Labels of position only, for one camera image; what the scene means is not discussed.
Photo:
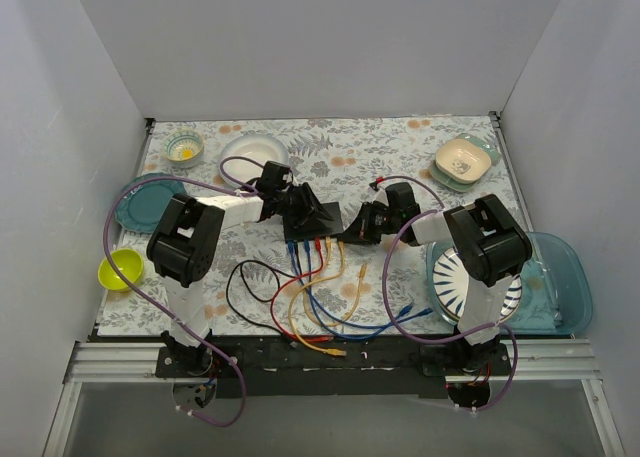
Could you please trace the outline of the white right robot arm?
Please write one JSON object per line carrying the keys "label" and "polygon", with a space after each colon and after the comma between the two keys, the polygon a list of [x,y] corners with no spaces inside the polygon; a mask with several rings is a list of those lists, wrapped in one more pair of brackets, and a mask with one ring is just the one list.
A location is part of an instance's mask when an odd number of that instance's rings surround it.
{"label": "white right robot arm", "polygon": [[378,191],[361,205],[354,221],[339,235],[347,244],[377,245],[392,235],[418,247],[450,239],[468,275],[467,298],[453,334],[424,339],[394,327],[425,347],[435,347],[442,364],[464,374],[475,374],[498,355],[499,320],[504,297],[514,278],[532,257],[532,244],[503,202],[494,194],[470,204],[423,211],[405,182]]}

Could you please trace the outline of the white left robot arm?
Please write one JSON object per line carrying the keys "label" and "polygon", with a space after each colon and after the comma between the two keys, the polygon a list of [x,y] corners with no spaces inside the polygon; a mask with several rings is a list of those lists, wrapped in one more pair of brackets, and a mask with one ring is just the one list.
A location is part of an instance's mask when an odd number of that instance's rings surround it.
{"label": "white left robot arm", "polygon": [[203,344],[211,328],[202,280],[213,263],[221,232],[275,215],[294,230],[316,230],[333,220],[310,185],[297,183],[287,165],[268,161],[260,176],[236,184],[236,191],[222,196],[173,195],[146,250],[162,278],[172,314],[171,329],[162,340],[171,358],[193,377],[205,375],[213,363],[211,350]]}

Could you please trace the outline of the black network switch box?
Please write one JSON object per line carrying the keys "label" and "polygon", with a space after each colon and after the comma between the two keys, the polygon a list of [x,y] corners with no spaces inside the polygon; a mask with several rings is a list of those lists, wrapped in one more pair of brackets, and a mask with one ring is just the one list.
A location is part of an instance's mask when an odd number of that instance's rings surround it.
{"label": "black network switch box", "polygon": [[284,240],[286,242],[311,241],[316,238],[335,237],[344,231],[340,205],[338,202],[322,204],[323,211],[314,212],[304,222],[285,216],[283,221]]}

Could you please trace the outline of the yellow ethernet cable end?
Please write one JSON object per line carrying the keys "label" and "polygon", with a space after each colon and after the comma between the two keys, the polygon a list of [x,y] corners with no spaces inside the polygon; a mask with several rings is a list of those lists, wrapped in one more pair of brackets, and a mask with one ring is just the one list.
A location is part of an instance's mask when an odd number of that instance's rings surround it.
{"label": "yellow ethernet cable end", "polygon": [[[366,273],[367,273],[367,268],[368,268],[368,264],[367,263],[363,263],[360,271],[359,271],[359,277],[358,277],[358,285],[357,285],[357,290],[356,290],[356,294],[355,294],[355,300],[353,302],[353,305],[351,307],[351,309],[342,317],[337,318],[337,317],[332,317],[331,320],[332,322],[328,324],[328,327],[336,327],[341,323],[347,323],[350,321],[350,318],[352,317],[352,315],[355,313],[356,309],[359,306],[360,303],[360,299],[361,299],[361,295],[362,295],[362,287],[364,284],[364,279],[366,277]],[[304,309],[305,309],[305,313],[307,315],[307,317],[314,322],[315,324],[319,325],[320,324],[320,320],[318,317],[315,316],[313,309],[314,309],[314,303],[312,302],[311,297],[308,297],[308,300],[304,303]]]}

